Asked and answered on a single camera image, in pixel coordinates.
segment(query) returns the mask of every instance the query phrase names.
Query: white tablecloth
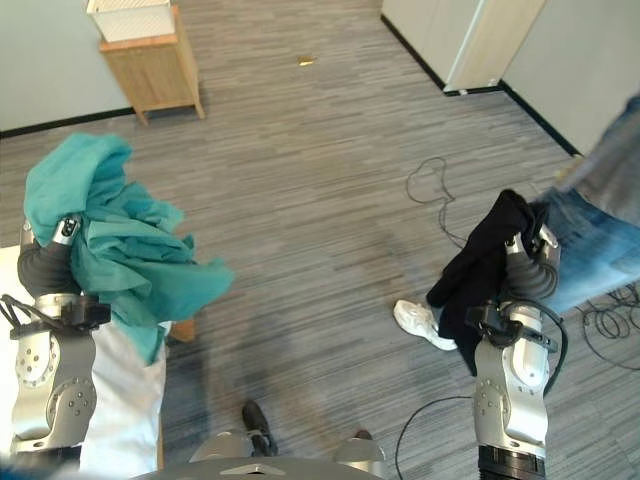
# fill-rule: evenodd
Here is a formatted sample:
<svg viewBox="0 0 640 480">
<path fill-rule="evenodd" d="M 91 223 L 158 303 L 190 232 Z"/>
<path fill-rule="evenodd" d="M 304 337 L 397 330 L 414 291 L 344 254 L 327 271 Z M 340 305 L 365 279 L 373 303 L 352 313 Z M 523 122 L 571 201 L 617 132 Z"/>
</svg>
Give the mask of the white tablecloth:
<svg viewBox="0 0 640 480">
<path fill-rule="evenodd" d="M 19 247 L 0 249 L 0 293 L 25 303 L 33 300 L 18 281 Z M 0 318 L 0 455 L 11 445 L 11 410 L 18 394 L 14 362 L 17 342 Z M 113 323 L 94 332 L 93 381 L 97 404 L 82 446 L 80 470 L 126 478 L 157 469 L 160 406 L 165 384 L 164 348 L 146 367 L 131 342 Z"/>
</svg>

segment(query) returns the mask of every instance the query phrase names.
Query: black shoe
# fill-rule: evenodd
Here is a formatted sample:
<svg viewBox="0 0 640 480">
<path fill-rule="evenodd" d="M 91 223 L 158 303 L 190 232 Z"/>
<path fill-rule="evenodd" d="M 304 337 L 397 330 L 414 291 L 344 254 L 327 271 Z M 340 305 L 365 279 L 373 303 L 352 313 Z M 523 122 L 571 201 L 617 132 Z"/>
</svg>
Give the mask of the black shoe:
<svg viewBox="0 0 640 480">
<path fill-rule="evenodd" d="M 373 440 L 373 437 L 368 430 L 358 430 L 353 438 L 360 438 L 361 440 Z"/>
<path fill-rule="evenodd" d="M 251 435 L 254 457 L 275 457 L 278 455 L 278 445 L 271 436 L 269 423 L 260 406 L 253 400 L 248 400 L 242 407 L 242 420 Z"/>
</svg>

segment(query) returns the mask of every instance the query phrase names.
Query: black cable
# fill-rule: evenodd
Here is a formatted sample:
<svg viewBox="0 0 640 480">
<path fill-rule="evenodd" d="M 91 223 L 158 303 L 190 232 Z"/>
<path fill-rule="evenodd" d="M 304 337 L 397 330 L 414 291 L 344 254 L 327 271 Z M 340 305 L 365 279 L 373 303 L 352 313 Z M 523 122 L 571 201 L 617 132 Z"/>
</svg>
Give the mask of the black cable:
<svg viewBox="0 0 640 480">
<path fill-rule="evenodd" d="M 402 472 L 400 472 L 400 465 L 398 463 L 398 454 L 400 452 L 400 442 L 402 441 L 402 437 L 404 436 L 404 433 L 407 431 L 407 428 L 409 427 L 409 424 L 413 421 L 413 419 L 416 417 L 416 415 L 418 415 L 424 409 L 429 408 L 431 405 L 435 405 L 436 403 L 441 403 L 441 402 L 445 402 L 445 401 L 448 401 L 448 400 L 463 400 L 463 399 L 464 400 L 471 400 L 471 397 L 462 396 L 462 395 L 455 395 L 453 397 L 439 398 L 438 400 L 433 400 L 432 402 L 429 402 L 426 405 L 421 406 L 419 409 L 417 409 L 415 412 L 413 412 L 411 414 L 411 416 L 409 417 L 409 420 L 407 420 L 405 422 L 404 426 L 402 427 L 402 430 L 400 431 L 400 435 L 398 436 L 398 441 L 396 442 L 396 453 L 395 453 L 395 456 L 394 456 L 394 461 L 395 461 L 396 472 L 398 473 L 399 480 L 404 480 L 404 477 L 402 476 Z"/>
<path fill-rule="evenodd" d="M 2 295 L 2 297 L 0 297 L 0 301 L 4 302 L 4 304 L 6 305 L 7 309 L 12 312 L 14 317 L 15 317 L 15 312 L 13 312 L 13 307 L 15 307 L 18 310 L 22 311 L 26 315 L 29 315 L 29 316 L 35 315 L 40 320 L 42 320 L 44 323 L 48 324 L 49 326 L 51 326 L 53 328 L 57 328 L 57 329 L 64 328 L 64 325 L 62 325 L 60 322 L 57 322 L 56 320 L 51 318 L 49 315 L 46 315 L 46 314 L 42 313 L 40 310 L 38 310 L 35 307 L 32 307 L 31 305 L 27 305 L 26 303 L 22 303 L 19 300 L 16 300 L 11 295 L 7 295 L 7 294 Z"/>
<path fill-rule="evenodd" d="M 567 331 L 565 330 L 564 325 L 562 324 L 563 322 L 562 318 L 546 305 L 536 302 L 535 300 L 527 300 L 527 299 L 519 299 L 519 298 L 513 299 L 513 302 L 507 306 L 507 315 L 510 310 L 518 306 L 525 306 L 525 307 L 528 306 L 528 307 L 537 308 L 538 310 L 543 312 L 547 317 L 549 317 L 560 330 L 560 337 L 561 337 L 560 358 L 558 358 L 558 363 L 556 364 L 556 368 L 551 374 L 551 376 L 549 377 L 549 380 L 547 381 L 547 384 L 544 387 L 544 395 L 546 396 L 553 388 L 553 385 L 556 383 L 556 380 L 558 379 L 558 375 L 560 374 L 560 371 L 564 366 L 564 361 L 567 357 L 567 349 L 569 348 L 569 336 L 567 335 Z"/>
<path fill-rule="evenodd" d="M 13 311 L 11 305 L 7 305 L 7 309 L 5 310 L 2 304 L 0 303 L 0 313 L 7 319 L 7 321 L 11 324 L 13 328 L 18 328 L 20 326 L 20 320 L 16 316 L 16 312 Z"/>
<path fill-rule="evenodd" d="M 575 307 L 582 315 L 582 336 L 584 341 L 589 349 L 604 362 L 614 367 L 638 372 L 640 367 L 625 365 L 605 357 L 589 339 L 587 327 L 591 323 L 593 323 L 596 331 L 607 340 L 627 338 L 632 334 L 632 329 L 640 330 L 640 324 L 636 320 L 638 315 L 634 315 L 640 309 L 640 294 L 638 294 L 636 286 L 629 284 L 607 295 L 614 303 L 596 306 L 592 302 L 587 302 L 590 308 L 585 310 Z"/>
<path fill-rule="evenodd" d="M 436 161 L 440 162 L 440 166 L 437 167 L 437 168 L 431 166 L 431 168 L 433 169 L 433 171 L 435 173 L 438 172 L 438 168 L 442 169 L 441 172 L 440 172 L 440 188 L 444 192 L 445 196 L 438 197 L 438 198 L 435 198 L 433 200 L 420 200 L 420 199 L 414 197 L 413 194 L 411 193 L 411 188 L 410 188 L 411 178 L 413 178 L 414 175 L 416 175 L 418 172 L 420 172 L 420 170 L 422 170 L 422 168 L 425 165 L 435 163 Z M 440 207 L 440 210 L 438 211 L 438 225 L 440 226 L 440 230 L 442 230 L 442 232 L 449 238 L 449 241 L 451 243 L 453 243 L 456 247 L 462 249 L 462 248 L 464 248 L 464 244 L 467 242 L 467 239 L 463 238 L 463 237 L 461 237 L 459 235 L 456 235 L 455 233 L 451 233 L 447 229 L 447 206 L 450 203 L 454 202 L 456 200 L 456 197 L 454 197 L 451 194 L 451 192 L 447 188 L 447 185 L 446 185 L 446 183 L 444 181 L 444 176 L 445 176 L 446 171 L 447 171 L 447 161 L 444 158 L 442 158 L 442 157 L 427 158 L 426 160 L 423 160 L 420 163 L 418 168 L 416 168 L 413 172 L 411 172 L 409 174 L 409 176 L 405 180 L 404 188 L 405 188 L 405 191 L 407 192 L 407 196 L 409 197 L 409 199 L 414 201 L 414 202 L 416 202 L 416 203 L 419 203 L 420 205 L 431 206 L 431 205 L 433 205 L 435 203 L 443 202 L 442 206 Z"/>
</svg>

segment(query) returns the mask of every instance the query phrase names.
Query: white basket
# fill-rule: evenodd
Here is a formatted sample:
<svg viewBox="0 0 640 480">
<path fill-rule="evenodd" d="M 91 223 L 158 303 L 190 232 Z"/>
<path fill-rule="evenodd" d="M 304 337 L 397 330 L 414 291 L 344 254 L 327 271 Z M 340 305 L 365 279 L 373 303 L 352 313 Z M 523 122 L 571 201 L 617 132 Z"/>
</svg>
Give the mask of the white basket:
<svg viewBox="0 0 640 480">
<path fill-rule="evenodd" d="M 170 0 L 89 0 L 87 13 L 107 42 L 175 32 Z"/>
</svg>

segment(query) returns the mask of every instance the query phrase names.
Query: white sneaker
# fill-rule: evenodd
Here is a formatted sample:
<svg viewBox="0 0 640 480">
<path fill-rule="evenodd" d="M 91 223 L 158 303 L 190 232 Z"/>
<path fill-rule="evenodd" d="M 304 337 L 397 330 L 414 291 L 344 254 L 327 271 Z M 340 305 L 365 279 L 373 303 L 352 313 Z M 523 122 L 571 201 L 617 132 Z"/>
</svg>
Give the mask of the white sneaker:
<svg viewBox="0 0 640 480">
<path fill-rule="evenodd" d="M 405 332 L 426 338 L 440 350 L 451 351 L 458 348 L 453 340 L 438 336 L 438 324 L 433 313 L 422 305 L 398 300 L 393 307 L 393 316 Z"/>
</svg>

